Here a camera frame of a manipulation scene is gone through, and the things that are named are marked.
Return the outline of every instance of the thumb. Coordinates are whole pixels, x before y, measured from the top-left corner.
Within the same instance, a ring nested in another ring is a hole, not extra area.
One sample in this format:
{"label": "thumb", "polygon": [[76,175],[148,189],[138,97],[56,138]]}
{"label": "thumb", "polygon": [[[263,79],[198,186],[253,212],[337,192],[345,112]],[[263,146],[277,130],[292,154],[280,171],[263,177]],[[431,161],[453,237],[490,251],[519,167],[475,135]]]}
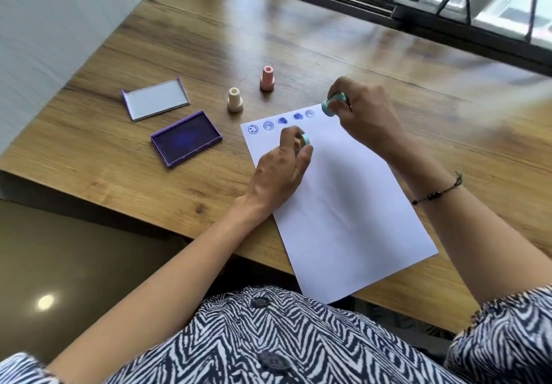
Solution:
{"label": "thumb", "polygon": [[313,157],[313,150],[314,148],[312,145],[306,145],[297,153],[297,157],[295,158],[294,178],[298,179],[299,182],[303,179],[303,175],[310,164],[311,157]]}
{"label": "thumb", "polygon": [[349,108],[349,105],[339,99],[335,99],[328,103],[328,108],[330,108],[335,115],[339,117],[340,120],[343,118],[350,118],[353,116],[353,112]]}

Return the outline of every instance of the wood grain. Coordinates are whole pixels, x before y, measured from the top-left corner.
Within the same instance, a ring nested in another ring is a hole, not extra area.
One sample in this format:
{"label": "wood grain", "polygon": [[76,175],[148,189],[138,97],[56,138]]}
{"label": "wood grain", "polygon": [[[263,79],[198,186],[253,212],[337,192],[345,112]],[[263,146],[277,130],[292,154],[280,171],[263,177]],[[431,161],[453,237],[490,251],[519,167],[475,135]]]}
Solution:
{"label": "wood grain", "polygon": [[[277,84],[263,94],[267,64]],[[121,88],[176,73],[191,105],[131,122]],[[344,74],[383,85],[405,127],[552,254],[550,80],[296,0],[143,0],[15,140],[0,169],[193,238],[253,172],[239,124],[319,103]],[[226,110],[232,86],[244,99],[237,115]],[[150,134],[200,109],[224,140],[165,168]],[[438,247],[438,256],[355,295],[459,331],[477,305]],[[237,253],[293,272],[272,217]]]}

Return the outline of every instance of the left hand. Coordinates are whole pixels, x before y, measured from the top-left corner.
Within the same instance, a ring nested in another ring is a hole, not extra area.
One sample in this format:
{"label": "left hand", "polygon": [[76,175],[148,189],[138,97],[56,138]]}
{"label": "left hand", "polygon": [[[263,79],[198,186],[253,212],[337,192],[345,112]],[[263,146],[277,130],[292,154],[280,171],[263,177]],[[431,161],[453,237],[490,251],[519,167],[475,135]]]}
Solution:
{"label": "left hand", "polygon": [[281,131],[280,145],[259,160],[243,199],[266,219],[293,195],[310,163],[313,146],[299,152],[299,138],[304,131],[287,127]]}

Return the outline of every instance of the purple ink pad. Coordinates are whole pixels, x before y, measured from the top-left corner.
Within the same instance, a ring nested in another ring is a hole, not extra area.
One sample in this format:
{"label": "purple ink pad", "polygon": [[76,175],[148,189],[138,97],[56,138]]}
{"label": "purple ink pad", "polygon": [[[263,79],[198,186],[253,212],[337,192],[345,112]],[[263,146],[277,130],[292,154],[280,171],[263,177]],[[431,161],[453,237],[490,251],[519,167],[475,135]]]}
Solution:
{"label": "purple ink pad", "polygon": [[195,156],[222,139],[202,110],[151,135],[151,141],[168,167]]}

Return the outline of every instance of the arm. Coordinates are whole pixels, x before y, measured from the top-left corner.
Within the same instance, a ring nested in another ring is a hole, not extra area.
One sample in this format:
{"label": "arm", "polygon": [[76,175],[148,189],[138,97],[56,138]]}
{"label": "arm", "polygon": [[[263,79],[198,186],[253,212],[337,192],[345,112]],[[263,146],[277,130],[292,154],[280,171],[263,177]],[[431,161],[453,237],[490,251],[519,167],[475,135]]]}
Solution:
{"label": "arm", "polygon": [[[454,184],[455,178],[407,136],[381,87],[341,77],[328,98],[337,92],[349,101],[330,102],[343,128],[394,166],[416,198]],[[552,261],[464,187],[419,205],[480,304],[552,283]]]}
{"label": "arm", "polygon": [[297,189],[312,146],[296,155],[297,127],[259,160],[246,194],[226,215],[167,262],[66,348],[48,369],[68,383],[99,383],[183,328],[243,239]]}

